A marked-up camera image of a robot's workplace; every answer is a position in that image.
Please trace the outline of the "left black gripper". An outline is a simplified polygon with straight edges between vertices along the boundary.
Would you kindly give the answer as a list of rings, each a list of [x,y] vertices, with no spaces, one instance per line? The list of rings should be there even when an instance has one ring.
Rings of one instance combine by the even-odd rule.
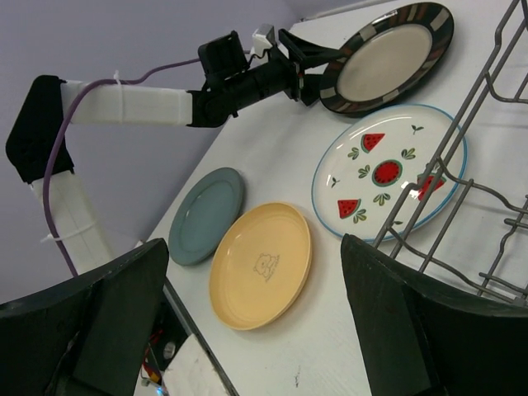
[[[300,72],[299,66],[320,66],[343,58],[339,49],[331,49],[301,39],[286,29],[278,30],[279,41],[287,49],[282,53],[253,54],[250,62],[261,63],[243,74],[243,101],[262,101],[283,92],[289,99],[312,106],[320,99],[321,73]]]

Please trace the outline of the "blue-grey plate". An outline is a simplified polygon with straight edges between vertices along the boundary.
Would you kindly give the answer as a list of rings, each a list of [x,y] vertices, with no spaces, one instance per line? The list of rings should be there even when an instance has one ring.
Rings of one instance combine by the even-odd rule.
[[[180,266],[194,266],[213,254],[237,219],[244,195],[244,180],[231,167],[202,177],[173,218],[167,243],[171,259]]]

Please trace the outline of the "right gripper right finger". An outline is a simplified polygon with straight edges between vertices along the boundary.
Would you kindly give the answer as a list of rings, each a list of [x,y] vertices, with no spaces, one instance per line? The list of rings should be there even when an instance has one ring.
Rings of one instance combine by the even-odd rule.
[[[527,310],[471,295],[354,235],[342,273],[373,395],[525,395]]]

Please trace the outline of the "watermelon pattern plate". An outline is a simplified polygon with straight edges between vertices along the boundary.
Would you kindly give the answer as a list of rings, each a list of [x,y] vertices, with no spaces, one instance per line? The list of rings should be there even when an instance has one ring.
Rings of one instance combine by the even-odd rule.
[[[410,190],[394,229],[404,231],[427,191],[432,194],[415,225],[432,219],[458,187],[449,177],[436,181],[425,173],[452,121],[433,106],[399,105],[347,128],[326,150],[313,175],[312,205],[320,223],[338,237],[349,233],[372,243],[410,183],[422,187]]]

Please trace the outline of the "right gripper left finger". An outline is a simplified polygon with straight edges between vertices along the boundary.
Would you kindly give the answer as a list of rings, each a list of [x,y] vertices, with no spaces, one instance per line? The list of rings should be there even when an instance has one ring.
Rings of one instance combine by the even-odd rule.
[[[131,395],[168,264],[161,238],[1,306],[3,395]]]

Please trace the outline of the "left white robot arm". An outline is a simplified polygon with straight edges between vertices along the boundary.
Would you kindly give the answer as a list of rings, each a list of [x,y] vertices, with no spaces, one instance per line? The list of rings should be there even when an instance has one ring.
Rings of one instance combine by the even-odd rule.
[[[49,239],[73,276],[114,257],[75,175],[65,135],[71,124],[217,128],[250,105],[285,93],[305,105],[319,98],[313,68],[342,57],[286,30],[261,26],[252,48],[231,32],[199,47],[205,84],[197,91],[148,87],[119,75],[93,82],[41,75],[31,84],[6,142],[6,155],[41,201]]]

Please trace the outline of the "yellow plate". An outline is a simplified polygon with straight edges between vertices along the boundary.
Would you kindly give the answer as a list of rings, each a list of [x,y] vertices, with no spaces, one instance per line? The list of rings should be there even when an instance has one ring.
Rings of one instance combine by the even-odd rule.
[[[275,321],[299,296],[311,261],[309,226],[293,205],[271,202],[249,210],[229,228],[211,263],[215,315],[239,331]]]

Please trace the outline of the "black rimmed plate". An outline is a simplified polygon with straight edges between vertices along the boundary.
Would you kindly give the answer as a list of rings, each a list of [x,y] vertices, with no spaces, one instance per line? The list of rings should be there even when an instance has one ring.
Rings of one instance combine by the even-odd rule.
[[[416,2],[384,14],[355,33],[328,63],[320,101],[328,110],[358,116],[387,106],[426,81],[455,33],[451,11]]]

